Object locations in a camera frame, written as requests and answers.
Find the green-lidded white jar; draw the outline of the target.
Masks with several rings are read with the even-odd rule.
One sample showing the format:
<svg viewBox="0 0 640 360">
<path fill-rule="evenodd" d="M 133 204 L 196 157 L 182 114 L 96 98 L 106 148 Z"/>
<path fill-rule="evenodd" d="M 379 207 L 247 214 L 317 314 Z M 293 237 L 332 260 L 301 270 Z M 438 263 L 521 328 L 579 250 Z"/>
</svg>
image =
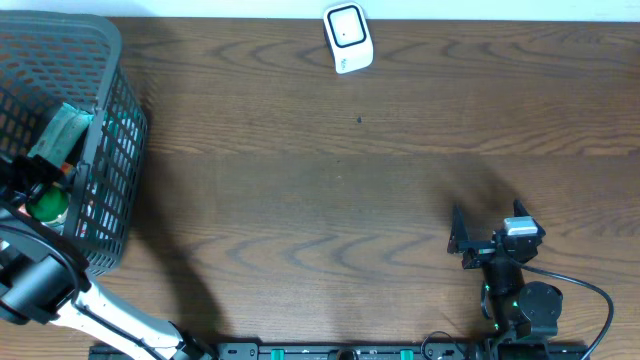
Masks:
<svg viewBox="0 0 640 360">
<path fill-rule="evenodd" d="M 37 202 L 27 203 L 25 207 L 32 218 L 61 233 L 68 214 L 69 195 L 52 187 Z"/>
</svg>

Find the mint green wipes packet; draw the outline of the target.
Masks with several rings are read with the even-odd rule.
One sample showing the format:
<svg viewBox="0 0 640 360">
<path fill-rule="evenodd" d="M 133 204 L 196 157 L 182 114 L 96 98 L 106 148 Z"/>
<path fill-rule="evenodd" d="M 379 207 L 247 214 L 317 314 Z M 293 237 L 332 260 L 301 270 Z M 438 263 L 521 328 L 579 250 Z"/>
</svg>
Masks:
<svg viewBox="0 0 640 360">
<path fill-rule="evenodd" d="M 60 168 L 93 118 L 91 113 L 63 103 L 27 156 L 40 156 Z"/>
</svg>

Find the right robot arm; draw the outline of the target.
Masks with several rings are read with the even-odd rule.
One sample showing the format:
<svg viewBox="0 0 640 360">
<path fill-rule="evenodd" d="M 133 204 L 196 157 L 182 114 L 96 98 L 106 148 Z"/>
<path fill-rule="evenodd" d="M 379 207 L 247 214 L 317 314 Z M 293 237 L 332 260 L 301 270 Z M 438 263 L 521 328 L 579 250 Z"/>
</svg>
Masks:
<svg viewBox="0 0 640 360">
<path fill-rule="evenodd" d="M 558 334 L 563 294 L 548 283 L 524 280 L 524 264 L 537 256 L 546 232 L 520 201 L 513 210 L 489 240 L 473 240 L 461 209 L 453 208 L 447 252 L 460 254 L 465 270 L 482 271 L 481 309 L 495 326 L 494 335 L 468 351 L 470 359 L 552 357 L 549 339 Z"/>
</svg>

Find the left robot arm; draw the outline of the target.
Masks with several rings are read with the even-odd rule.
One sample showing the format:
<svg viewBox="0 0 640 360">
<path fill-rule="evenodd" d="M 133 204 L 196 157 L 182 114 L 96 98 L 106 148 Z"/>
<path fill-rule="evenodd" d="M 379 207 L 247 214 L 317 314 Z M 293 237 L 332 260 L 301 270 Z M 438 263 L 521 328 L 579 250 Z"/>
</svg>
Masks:
<svg viewBox="0 0 640 360">
<path fill-rule="evenodd" d="M 88 334 L 132 359 L 215 359 L 216 350 L 98 283 L 69 239 L 19 208 L 65 179 L 40 157 L 1 163 L 1 317 Z"/>
</svg>

